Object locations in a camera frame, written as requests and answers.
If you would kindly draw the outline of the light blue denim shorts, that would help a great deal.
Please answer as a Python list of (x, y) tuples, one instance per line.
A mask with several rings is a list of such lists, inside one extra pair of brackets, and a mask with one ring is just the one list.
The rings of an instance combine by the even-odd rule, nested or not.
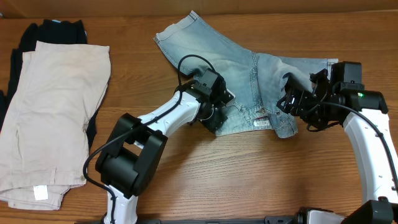
[(227, 116), (217, 136), (272, 129), (280, 138), (297, 134), (295, 118), (276, 106), (285, 95), (288, 78), (312, 89), (310, 74), (330, 70), (336, 58), (292, 58), (257, 53), (234, 43), (207, 24), (196, 12), (169, 25), (154, 37), (174, 67), (199, 80), (209, 64), (234, 94), (222, 109)]

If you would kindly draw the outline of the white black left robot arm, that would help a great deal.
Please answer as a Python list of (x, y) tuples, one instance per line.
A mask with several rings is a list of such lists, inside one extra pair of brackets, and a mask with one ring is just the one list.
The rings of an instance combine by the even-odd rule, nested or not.
[(108, 189), (108, 208), (100, 222), (136, 223), (137, 199), (153, 179), (168, 138), (196, 121), (215, 133), (227, 119), (222, 107), (233, 98), (225, 79), (209, 68), (199, 80), (177, 87), (155, 111), (122, 115), (95, 164)]

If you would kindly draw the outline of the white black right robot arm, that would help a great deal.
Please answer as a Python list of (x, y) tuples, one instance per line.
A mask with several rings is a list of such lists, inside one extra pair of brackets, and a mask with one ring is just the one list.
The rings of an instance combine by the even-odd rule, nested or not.
[(353, 147), (363, 202), (344, 217), (321, 208), (301, 208), (291, 223), (397, 223), (397, 153), (389, 129), (388, 107), (379, 91), (362, 83), (358, 62), (339, 62), (310, 74), (304, 86), (287, 75), (285, 95), (277, 102), (298, 116), (310, 132), (343, 127)]

